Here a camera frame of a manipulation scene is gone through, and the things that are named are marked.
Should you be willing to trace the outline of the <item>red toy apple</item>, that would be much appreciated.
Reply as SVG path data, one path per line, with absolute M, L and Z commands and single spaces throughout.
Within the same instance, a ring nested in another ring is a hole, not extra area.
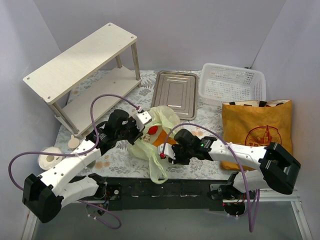
M 155 126 L 151 126 L 147 133 L 149 135 L 155 135 L 157 133 L 157 131 L 158 131 L 158 126 L 155 125 Z

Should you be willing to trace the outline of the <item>light green plastic grocery bag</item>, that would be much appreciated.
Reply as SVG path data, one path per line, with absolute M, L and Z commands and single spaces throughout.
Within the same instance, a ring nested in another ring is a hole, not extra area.
M 158 138 L 162 130 L 168 134 L 181 121 L 171 108 L 164 105 L 152 107 L 148 113 L 151 115 L 152 121 L 145 126 L 142 137 L 138 138 L 134 145 L 129 145 L 127 149 L 132 156 L 148 162 L 149 176 L 152 182 L 163 184 L 168 180 L 166 168 L 169 164 L 160 158 L 158 147 L 154 146 L 153 142 Z M 144 142 L 142 138 L 148 134 L 148 130 L 152 126 L 158 126 L 158 131 L 156 134 L 150 135 L 149 142 Z

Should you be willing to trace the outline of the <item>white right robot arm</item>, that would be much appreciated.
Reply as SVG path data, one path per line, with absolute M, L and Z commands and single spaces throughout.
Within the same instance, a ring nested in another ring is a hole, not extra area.
M 224 143 L 212 136 L 198 138 L 187 129 L 174 136 L 175 144 L 165 143 L 158 153 L 173 165 L 188 165 L 192 158 L 198 160 L 240 163 L 250 170 L 233 172 L 226 183 L 211 187 L 213 199 L 233 200 L 259 189 L 272 189 L 291 195 L 301 164 L 279 143 L 269 146 L 245 146 Z

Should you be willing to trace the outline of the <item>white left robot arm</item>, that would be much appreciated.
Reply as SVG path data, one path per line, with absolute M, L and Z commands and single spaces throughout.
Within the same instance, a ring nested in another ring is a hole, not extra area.
M 48 223 L 70 203 L 86 197 L 103 199 L 107 193 L 104 177 L 92 173 L 78 181 L 73 181 L 73 178 L 114 148 L 118 141 L 126 140 L 134 144 L 151 120 L 151 115 L 146 111 L 130 116 L 124 110 L 114 110 L 107 121 L 98 124 L 97 131 L 86 136 L 71 157 L 65 157 L 39 176 L 31 174 L 25 179 L 23 204 L 42 223 Z

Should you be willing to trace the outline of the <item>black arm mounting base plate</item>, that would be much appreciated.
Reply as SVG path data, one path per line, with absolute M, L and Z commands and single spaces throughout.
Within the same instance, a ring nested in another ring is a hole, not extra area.
M 109 200 L 110 211 L 204 209 L 223 211 L 223 201 L 214 199 L 212 191 L 227 183 L 226 180 L 169 179 L 156 184 L 148 178 L 107 177 L 107 196 L 83 200 L 102 202 Z

